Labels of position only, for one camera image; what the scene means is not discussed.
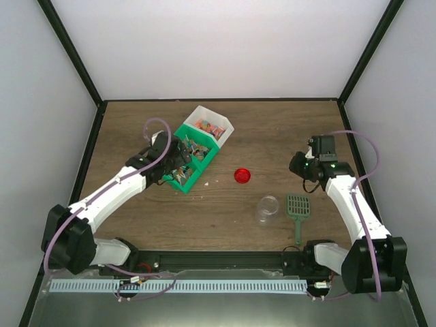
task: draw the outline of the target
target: transparent cup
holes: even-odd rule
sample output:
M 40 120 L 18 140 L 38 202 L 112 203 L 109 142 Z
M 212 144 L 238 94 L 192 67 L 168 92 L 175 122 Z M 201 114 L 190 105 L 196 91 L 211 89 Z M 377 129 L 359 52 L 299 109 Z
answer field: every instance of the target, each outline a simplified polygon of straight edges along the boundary
M 262 226 L 272 224 L 279 214 L 279 201 L 273 196 L 264 196 L 256 208 L 256 220 Z

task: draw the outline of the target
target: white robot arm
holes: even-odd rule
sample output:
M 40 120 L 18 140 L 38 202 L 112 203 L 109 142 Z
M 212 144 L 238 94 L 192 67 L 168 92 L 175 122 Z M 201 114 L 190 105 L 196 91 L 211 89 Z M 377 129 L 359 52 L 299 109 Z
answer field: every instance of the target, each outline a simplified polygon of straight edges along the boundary
M 68 228 L 62 231 L 51 253 L 46 255 L 74 274 L 81 273 L 88 266 L 95 264 L 124 265 L 131 254 L 130 243 L 120 238 L 102 240 L 94 238 L 93 235 L 106 218 L 128 199 L 153 183 L 158 183 L 163 175 L 191 161 L 185 145 L 176 136 L 171 136 L 170 147 L 163 159 L 149 170 L 142 171 L 141 168 L 163 154 L 167 143 L 166 132 L 156 133 L 149 147 L 131 157 L 125 167 L 97 191 L 68 208 L 61 205 L 53 207 L 48 214 L 44 231 L 44 252 L 47 252 L 48 245 L 61 224 L 69 217 L 72 218 L 73 213 L 79 213 Z
M 334 136 L 312 136 L 309 139 L 307 154 L 297 152 L 290 163 L 294 174 L 318 182 L 332 199 L 347 226 L 352 248 L 348 251 L 329 240 L 312 240 L 304 253 L 320 266 L 326 266 L 342 275 L 344 284 L 350 293 L 375 291 L 375 273 L 371 254 L 381 284 L 381 291 L 397 291 L 401 288 L 405 270 L 407 246 L 401 237 L 392 237 L 384 225 L 377 219 L 355 185 L 354 172 L 346 162 L 338 162 L 335 153 Z M 364 231 L 358 209 L 366 223 Z M 369 249 L 368 239 L 374 248 Z

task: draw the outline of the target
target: wooden surface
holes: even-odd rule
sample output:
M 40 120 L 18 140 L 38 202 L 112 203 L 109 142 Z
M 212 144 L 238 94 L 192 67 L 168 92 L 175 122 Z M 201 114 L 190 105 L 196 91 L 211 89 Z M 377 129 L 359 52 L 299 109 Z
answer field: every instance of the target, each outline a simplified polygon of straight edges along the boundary
M 307 150 L 310 136 L 343 129 L 335 102 L 111 102 L 82 197 L 146 146 L 142 126 L 148 118 L 161 117 L 174 131 L 199 104 L 227 116 L 235 131 L 191 191 L 153 185 L 113 213 L 96 236 L 119 236 L 140 249 L 260 251 L 293 245 L 294 222 L 286 216 L 285 196 L 304 191 L 301 179 L 288 170 L 289 162 L 296 151 Z M 162 128 L 156 123 L 151 131 Z M 336 140 L 339 159 L 356 171 L 347 138 Z M 234 180 L 240 167 L 251 171 L 245 185 Z M 265 195 L 280 203 L 278 220 L 269 227 L 254 219 Z M 303 244 L 329 238 L 349 248 L 349 234 L 332 201 L 321 189 L 309 197 L 311 217 L 302 224 Z

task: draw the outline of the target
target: green spatula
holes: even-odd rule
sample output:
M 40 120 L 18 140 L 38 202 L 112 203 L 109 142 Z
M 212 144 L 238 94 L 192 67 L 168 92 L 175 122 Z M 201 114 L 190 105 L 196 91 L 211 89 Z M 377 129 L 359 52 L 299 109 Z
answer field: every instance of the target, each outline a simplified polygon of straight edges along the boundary
M 295 221 L 295 243 L 301 245 L 301 223 L 311 215 L 309 198 L 300 194 L 287 194 L 286 213 Z

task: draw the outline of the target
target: small toy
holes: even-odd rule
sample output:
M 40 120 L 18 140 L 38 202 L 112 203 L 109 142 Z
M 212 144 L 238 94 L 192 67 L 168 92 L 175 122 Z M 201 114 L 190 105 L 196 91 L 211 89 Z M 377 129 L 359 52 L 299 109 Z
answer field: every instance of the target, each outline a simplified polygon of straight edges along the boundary
M 178 181 L 180 185 L 185 185 L 189 177 L 193 174 L 193 170 L 187 166 L 181 166 L 180 168 L 173 170 L 172 175 L 174 179 Z
M 183 139 L 183 144 L 186 146 L 189 153 L 195 156 L 199 161 L 203 161 L 210 151 L 208 147 L 195 143 L 194 140 L 189 139 L 187 136 Z
M 202 131 L 205 131 L 206 133 L 209 133 L 216 140 L 219 140 L 219 138 L 225 132 L 225 129 L 219 126 L 214 126 L 205 119 L 199 119 L 196 123 L 196 127 L 200 128 Z

